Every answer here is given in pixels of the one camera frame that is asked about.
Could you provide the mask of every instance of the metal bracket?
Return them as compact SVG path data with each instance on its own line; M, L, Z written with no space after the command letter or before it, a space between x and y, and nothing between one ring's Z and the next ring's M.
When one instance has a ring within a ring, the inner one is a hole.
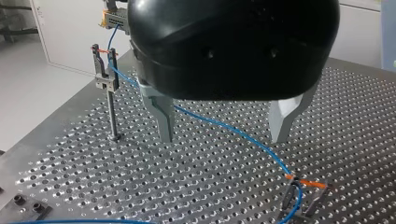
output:
M50 210L46 203L17 194L0 210L0 220L2 223L36 221L43 219Z
M96 72L96 87L102 90L115 92L120 87L118 75L114 72L111 73L112 76L106 73L105 63L100 56L99 45L95 44L92 46L92 53ZM110 60L113 61L113 66L117 67L117 60L114 60L116 58L116 51L111 49L109 54Z
M294 120L312 104L318 84L319 82L309 91L294 98L271 102L268 121L273 143L288 140Z
M161 141L172 142L175 126L175 109L173 99L156 91L139 81L140 93L146 109L157 119Z
M96 87L107 92L108 102L108 113L110 116L111 135L109 138L113 141L120 139L120 135L117 133L116 114L114 111L114 92L119 89L119 76L113 69L109 68L110 75L106 73L105 64L100 56L99 45L95 44L92 46L93 61L95 64L96 71ZM111 49L108 52L108 59L111 62L109 65L118 69L117 66L117 53L115 49Z

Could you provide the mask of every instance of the metal fixture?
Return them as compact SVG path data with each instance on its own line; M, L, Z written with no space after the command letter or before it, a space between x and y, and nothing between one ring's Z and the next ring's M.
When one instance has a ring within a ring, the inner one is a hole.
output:
M109 70L109 74L106 72L105 64L100 56L100 52L104 52L99 49L99 45L95 44L92 46L93 60L95 64L96 71L96 87L102 90L106 90L107 93L107 104L108 104L108 114L110 116L111 124L111 135L109 138L113 141L120 139L120 134L117 132L117 121L116 113L114 110L114 92L119 89L119 76L112 69ZM117 67L117 53L114 49L107 52L109 61L112 62L109 66Z

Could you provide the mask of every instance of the orange fitting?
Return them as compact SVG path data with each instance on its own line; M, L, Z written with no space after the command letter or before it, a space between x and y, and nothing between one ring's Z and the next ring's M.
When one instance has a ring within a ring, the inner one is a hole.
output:
M99 53L106 53L106 54L109 54L109 53L110 53L110 50L106 50L106 49L99 49L99 50L98 50L98 52L99 52Z
M293 175L285 175L287 179L293 179ZM306 185L307 187L314 187L314 188L319 188L319 189L326 189L327 185L323 183L319 183L316 181L310 181L307 179L300 179L300 183Z

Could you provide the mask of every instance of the small metal part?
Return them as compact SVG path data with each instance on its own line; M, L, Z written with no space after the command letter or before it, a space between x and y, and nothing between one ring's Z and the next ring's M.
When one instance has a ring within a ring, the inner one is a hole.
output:
M14 197L14 203L17 205L23 205L26 201L23 199L23 197L20 194L15 195Z
M311 105L317 87L318 82L304 94L287 100L271 102L268 120L273 143L282 143L288 140L294 120Z
M47 216L51 207L26 195L17 194L0 210L1 223L36 221Z

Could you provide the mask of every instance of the metal rod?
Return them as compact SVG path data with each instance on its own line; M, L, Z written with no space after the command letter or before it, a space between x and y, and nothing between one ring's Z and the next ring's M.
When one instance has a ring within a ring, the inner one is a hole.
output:
M117 133L116 114L114 112L114 99L113 92L107 91L107 102L108 102L108 114L110 115L111 135L110 139L116 141L120 139L120 135Z

